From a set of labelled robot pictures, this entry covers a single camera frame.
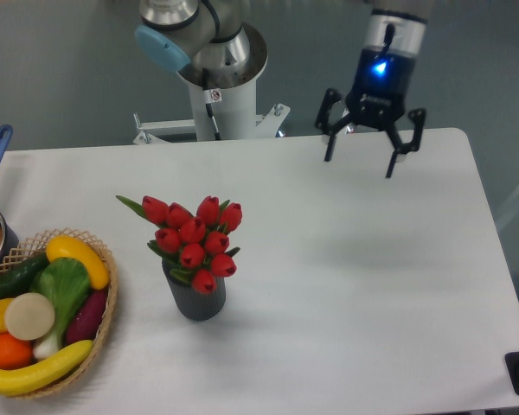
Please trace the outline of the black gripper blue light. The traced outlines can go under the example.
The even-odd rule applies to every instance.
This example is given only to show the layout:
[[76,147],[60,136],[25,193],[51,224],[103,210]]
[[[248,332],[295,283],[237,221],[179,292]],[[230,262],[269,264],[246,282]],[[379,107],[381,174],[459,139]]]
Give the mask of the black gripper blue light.
[[413,137],[405,143],[394,124],[405,111],[405,98],[415,68],[416,59],[401,54],[380,55],[380,50],[364,48],[356,70],[353,86],[345,99],[343,115],[330,122],[332,107],[342,100],[342,94],[334,88],[325,91],[317,112],[315,127],[329,138],[324,161],[332,160],[336,147],[336,136],[349,124],[384,130],[394,147],[390,157],[386,178],[394,172],[398,156],[405,156],[420,149],[426,122],[426,109],[411,110],[407,117],[413,123]]

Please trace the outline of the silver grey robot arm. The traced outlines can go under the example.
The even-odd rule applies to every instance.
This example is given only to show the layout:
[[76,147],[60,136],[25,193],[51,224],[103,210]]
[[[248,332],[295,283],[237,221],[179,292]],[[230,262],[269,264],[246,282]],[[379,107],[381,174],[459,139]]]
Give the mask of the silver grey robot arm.
[[[388,135],[391,162],[420,148],[426,110],[405,108],[405,97],[432,9],[429,1],[375,1],[353,86],[346,95],[328,89],[315,126],[327,137],[330,160],[336,138],[356,126]],[[289,114],[277,104],[256,112],[256,82],[267,63],[262,35],[242,18],[239,1],[143,1],[135,37],[157,65],[181,77],[189,89],[193,118],[188,122],[147,123],[138,135],[193,131],[200,141],[276,137]],[[408,116],[409,141],[396,122]]]

